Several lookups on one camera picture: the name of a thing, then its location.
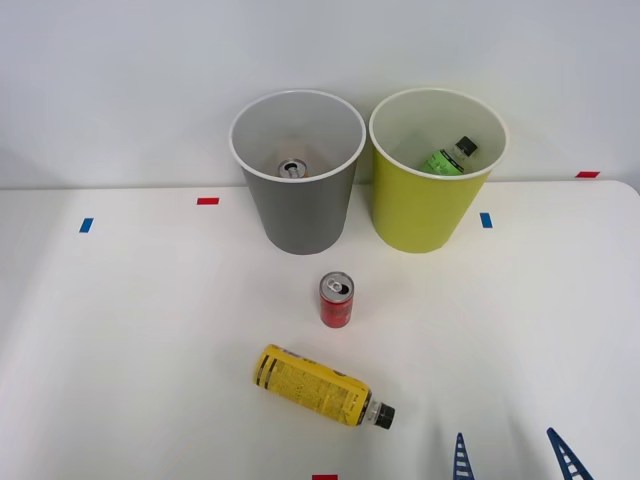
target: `yellow plastic bottle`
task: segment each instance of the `yellow plastic bottle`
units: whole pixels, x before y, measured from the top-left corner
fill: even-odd
[[[389,429],[395,415],[395,409],[374,400],[361,381],[275,345],[262,352],[253,381],[351,427],[367,422]]]

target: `blue tape marker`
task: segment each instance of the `blue tape marker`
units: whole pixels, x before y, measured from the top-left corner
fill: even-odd
[[[89,233],[91,224],[93,224],[93,218],[85,218],[80,226],[80,233]]]
[[[488,213],[481,213],[480,220],[482,221],[483,228],[493,228],[493,223],[491,223],[491,215]]]

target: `bottle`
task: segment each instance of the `bottle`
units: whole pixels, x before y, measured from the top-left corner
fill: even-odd
[[[439,150],[428,159],[422,167],[421,172],[433,175],[463,175],[469,173],[471,165],[469,158],[478,149],[469,137],[462,137],[452,148]]]
[[[350,427],[363,422],[389,429],[396,410],[373,398],[355,378],[269,345],[253,378],[255,384]]]

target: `can lid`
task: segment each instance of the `can lid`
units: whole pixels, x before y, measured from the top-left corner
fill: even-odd
[[[278,165],[282,178],[303,178],[307,174],[307,164],[299,158],[288,158]]]
[[[386,430],[391,428],[393,423],[393,417],[396,415],[396,409],[389,405],[380,402],[380,411],[378,412],[378,418],[376,419],[376,425]]]
[[[329,272],[320,280],[320,296],[331,303],[344,303],[353,297],[353,280],[344,272]]]
[[[473,152],[478,149],[478,146],[471,141],[469,137],[462,137],[458,143],[456,143],[456,147],[462,150],[467,157],[470,157]]]

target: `black bottle cap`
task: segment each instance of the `black bottle cap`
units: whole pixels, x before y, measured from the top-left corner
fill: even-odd
[[[462,150],[467,157],[471,156],[473,152],[478,149],[478,146],[473,143],[469,137],[462,137],[458,143],[456,143],[456,147]]]
[[[385,405],[380,402],[380,411],[378,412],[378,418],[376,419],[376,425],[389,430],[393,417],[396,414],[396,409]]]

